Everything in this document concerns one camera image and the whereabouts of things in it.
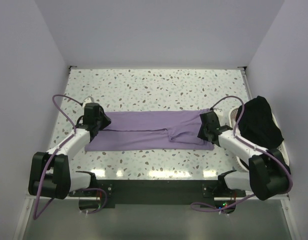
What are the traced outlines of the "purple t shirt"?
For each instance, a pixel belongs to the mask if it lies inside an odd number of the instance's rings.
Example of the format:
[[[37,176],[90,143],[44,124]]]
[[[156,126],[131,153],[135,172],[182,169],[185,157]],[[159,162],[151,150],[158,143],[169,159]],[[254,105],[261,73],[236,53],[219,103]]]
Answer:
[[[213,150],[198,138],[205,110],[107,112],[111,124],[85,146],[87,152],[136,150]]]

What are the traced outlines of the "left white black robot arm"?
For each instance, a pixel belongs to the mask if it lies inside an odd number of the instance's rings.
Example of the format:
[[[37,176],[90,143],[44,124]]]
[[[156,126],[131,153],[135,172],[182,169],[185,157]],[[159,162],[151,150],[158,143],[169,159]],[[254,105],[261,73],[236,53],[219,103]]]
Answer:
[[[98,103],[84,106],[82,123],[77,123],[70,136],[47,152],[32,157],[28,192],[32,196],[65,199],[70,192],[81,191],[93,196],[98,190],[96,175],[90,171],[71,172],[70,160],[111,124]]]

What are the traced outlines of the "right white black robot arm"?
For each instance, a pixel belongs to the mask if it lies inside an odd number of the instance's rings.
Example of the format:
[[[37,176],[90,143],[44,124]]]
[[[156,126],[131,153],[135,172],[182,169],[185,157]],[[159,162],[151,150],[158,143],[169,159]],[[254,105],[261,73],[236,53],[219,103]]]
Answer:
[[[220,148],[229,150],[247,166],[247,172],[231,170],[219,175],[217,192],[224,197],[234,190],[249,191],[259,200],[287,194],[293,187],[291,170],[277,148],[261,147],[237,134],[237,127],[221,125],[218,115],[211,110],[199,115],[201,127],[198,137]]]

